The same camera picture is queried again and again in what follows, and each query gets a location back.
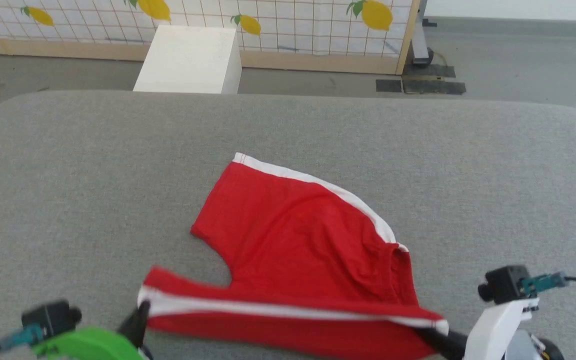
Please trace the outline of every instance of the baseboard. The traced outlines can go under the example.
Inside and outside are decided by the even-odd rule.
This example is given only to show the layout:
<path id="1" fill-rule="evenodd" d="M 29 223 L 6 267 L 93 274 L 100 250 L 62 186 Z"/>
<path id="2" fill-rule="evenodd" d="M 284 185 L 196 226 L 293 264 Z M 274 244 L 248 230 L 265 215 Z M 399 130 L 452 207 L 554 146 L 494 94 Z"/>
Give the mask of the baseboard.
<path id="1" fill-rule="evenodd" d="M 144 61 L 148 45 L 0 39 L 0 55 Z M 398 75 L 398 57 L 242 51 L 243 68 Z"/>
<path id="2" fill-rule="evenodd" d="M 576 37 L 576 21 L 436 16 L 428 20 L 437 27 L 425 27 L 425 32 Z"/>

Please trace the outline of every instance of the red fabric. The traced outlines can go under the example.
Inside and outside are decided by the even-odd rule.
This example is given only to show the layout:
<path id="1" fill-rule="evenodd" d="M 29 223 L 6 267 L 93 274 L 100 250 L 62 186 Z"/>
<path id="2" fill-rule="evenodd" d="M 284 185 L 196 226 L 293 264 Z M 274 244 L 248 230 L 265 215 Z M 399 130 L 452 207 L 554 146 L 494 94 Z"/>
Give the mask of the red fabric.
<path id="1" fill-rule="evenodd" d="M 196 299 L 442 319 L 419 307 L 409 253 L 384 242 L 368 216 L 320 184 L 231 162 L 191 232 L 226 261 L 231 285 L 200 285 L 156 267 L 144 285 Z M 387 319 L 211 311 L 155 315 L 148 325 L 347 360 L 415 360 L 434 353 L 413 328 Z"/>

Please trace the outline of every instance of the green leaf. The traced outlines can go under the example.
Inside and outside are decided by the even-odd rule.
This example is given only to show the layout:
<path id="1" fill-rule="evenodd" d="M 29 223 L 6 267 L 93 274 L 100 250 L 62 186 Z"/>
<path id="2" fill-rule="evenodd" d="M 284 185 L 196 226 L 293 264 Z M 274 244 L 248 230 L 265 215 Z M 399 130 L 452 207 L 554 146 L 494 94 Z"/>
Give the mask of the green leaf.
<path id="1" fill-rule="evenodd" d="M 359 1 L 352 7 L 352 13 L 354 14 L 354 18 L 356 19 L 359 16 L 359 13 L 362 12 L 364 9 L 364 2 Z"/>

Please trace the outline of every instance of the white stripe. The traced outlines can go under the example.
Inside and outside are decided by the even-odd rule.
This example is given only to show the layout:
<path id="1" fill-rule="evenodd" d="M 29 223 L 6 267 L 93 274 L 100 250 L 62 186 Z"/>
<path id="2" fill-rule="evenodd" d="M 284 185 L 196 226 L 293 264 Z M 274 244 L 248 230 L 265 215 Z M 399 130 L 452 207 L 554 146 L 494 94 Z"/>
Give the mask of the white stripe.
<path id="1" fill-rule="evenodd" d="M 248 156 L 244 153 L 237 152 L 235 153 L 235 158 L 232 160 L 235 163 L 243 164 L 247 167 L 250 167 L 254 170 L 261 171 L 262 173 L 278 176 L 280 178 L 288 178 L 288 179 L 295 179 L 299 180 L 300 182 L 305 183 L 315 183 L 319 184 L 322 187 L 325 187 L 333 194 L 336 194 L 346 203 L 352 205 L 357 210 L 362 212 L 365 216 L 367 216 L 370 221 L 374 224 L 374 229 L 377 234 L 383 239 L 386 243 L 396 243 L 397 240 L 395 239 L 395 234 L 388 223 L 381 218 L 381 216 L 377 215 L 377 212 L 374 212 L 365 202 L 363 202 L 360 198 L 358 198 L 355 194 L 342 189 L 341 187 L 331 184 L 330 182 L 324 181 L 320 178 L 314 177 L 312 175 L 308 175 L 307 173 L 302 173 L 299 171 L 291 170 L 289 168 L 285 168 L 282 166 L 277 166 L 273 164 L 269 164 L 267 162 L 259 161 L 254 157 Z M 401 251 L 408 251 L 408 248 L 403 244 L 399 244 L 399 249 Z"/>
<path id="2" fill-rule="evenodd" d="M 448 335 L 448 321 L 430 320 L 416 317 L 365 315 L 356 312 L 319 310 L 293 305 L 274 305 L 260 302 L 211 300 L 192 296 L 166 294 L 155 287 L 143 285 L 137 296 L 137 306 L 150 301 L 149 317 L 163 315 L 183 315 L 192 313 L 231 313 L 288 319 L 318 321 L 389 321 L 411 328 L 435 328 Z"/>

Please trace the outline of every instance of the yellow lemon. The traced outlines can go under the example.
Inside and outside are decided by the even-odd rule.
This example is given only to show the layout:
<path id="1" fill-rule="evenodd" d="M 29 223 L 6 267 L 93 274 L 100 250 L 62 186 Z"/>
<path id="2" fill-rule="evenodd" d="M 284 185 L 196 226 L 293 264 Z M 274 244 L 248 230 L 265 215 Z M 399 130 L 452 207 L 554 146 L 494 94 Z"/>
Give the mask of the yellow lemon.
<path id="1" fill-rule="evenodd" d="M 21 12 L 25 14 L 25 16 L 32 17 L 37 23 L 48 25 L 49 27 L 55 26 L 53 18 L 42 9 L 31 6 L 23 6 L 21 7 Z"/>
<path id="2" fill-rule="evenodd" d="M 259 25 L 259 22 L 254 17 L 248 16 L 247 14 L 238 14 L 230 18 L 231 23 L 233 20 L 236 25 L 241 23 L 241 28 L 248 34 L 261 34 L 261 25 Z"/>
<path id="3" fill-rule="evenodd" d="M 354 17 L 357 18 L 361 13 L 361 19 L 367 27 L 374 30 L 384 30 L 388 32 L 393 23 L 393 13 L 388 6 L 376 0 L 359 0 L 351 2 L 345 13 L 352 9 Z"/>
<path id="4" fill-rule="evenodd" d="M 153 19 L 170 21 L 170 9 L 164 0 L 137 0 L 141 11 Z"/>

